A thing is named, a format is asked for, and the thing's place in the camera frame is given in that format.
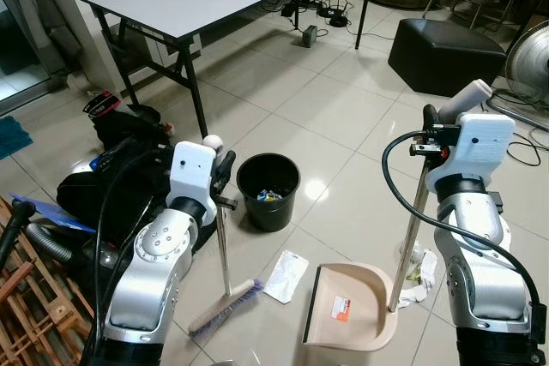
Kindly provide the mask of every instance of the beige dustpan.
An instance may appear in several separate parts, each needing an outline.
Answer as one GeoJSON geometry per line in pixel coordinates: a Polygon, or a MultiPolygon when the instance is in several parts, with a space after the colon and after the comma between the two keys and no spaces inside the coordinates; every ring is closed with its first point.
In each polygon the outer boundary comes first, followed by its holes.
{"type": "MultiPolygon", "coordinates": [[[[413,206],[425,209],[428,191],[424,165],[413,206]]],[[[317,269],[303,343],[344,351],[379,351],[393,339],[396,307],[418,234],[420,220],[410,216],[395,283],[381,269],[362,263],[331,263],[317,269]]]]}

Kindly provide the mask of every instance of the black bucket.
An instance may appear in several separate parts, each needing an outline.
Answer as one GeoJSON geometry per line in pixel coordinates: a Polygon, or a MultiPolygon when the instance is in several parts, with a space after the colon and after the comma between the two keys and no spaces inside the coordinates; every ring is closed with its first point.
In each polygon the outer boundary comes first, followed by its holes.
{"type": "Polygon", "coordinates": [[[262,153],[246,160],[238,169],[237,185],[244,195],[248,219],[260,231],[279,231],[292,219],[299,169],[289,158],[262,153]],[[282,196],[278,201],[259,201],[262,190],[282,196]]]}

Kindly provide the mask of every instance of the broom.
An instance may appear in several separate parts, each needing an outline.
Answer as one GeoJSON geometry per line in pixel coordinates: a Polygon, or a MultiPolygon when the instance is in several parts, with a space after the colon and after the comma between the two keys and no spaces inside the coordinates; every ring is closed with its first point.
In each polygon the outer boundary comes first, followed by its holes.
{"type": "Polygon", "coordinates": [[[247,279],[243,284],[235,288],[231,287],[229,279],[229,262],[227,258],[227,244],[225,232],[225,211],[217,206],[217,238],[220,244],[221,267],[223,269],[223,282],[225,283],[225,295],[215,302],[208,310],[198,316],[189,326],[189,335],[201,336],[212,332],[242,303],[253,298],[263,290],[259,280],[247,279]]]}

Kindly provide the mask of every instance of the wooden crate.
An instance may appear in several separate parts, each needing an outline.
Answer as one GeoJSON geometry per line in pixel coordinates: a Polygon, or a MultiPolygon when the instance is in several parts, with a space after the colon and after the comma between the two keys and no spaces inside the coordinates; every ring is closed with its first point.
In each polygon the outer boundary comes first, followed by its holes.
{"type": "MultiPolygon", "coordinates": [[[[10,216],[0,198],[0,230],[10,216]]],[[[46,267],[47,259],[21,234],[0,275],[0,366],[80,362],[93,311],[56,265],[46,267]]]]}

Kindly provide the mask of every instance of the floor mat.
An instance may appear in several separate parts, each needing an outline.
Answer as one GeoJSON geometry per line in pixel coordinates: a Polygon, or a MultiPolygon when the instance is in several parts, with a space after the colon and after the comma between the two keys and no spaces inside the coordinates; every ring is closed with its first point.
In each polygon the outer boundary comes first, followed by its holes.
{"type": "Polygon", "coordinates": [[[12,116],[0,119],[0,159],[33,143],[31,136],[12,116]]]}

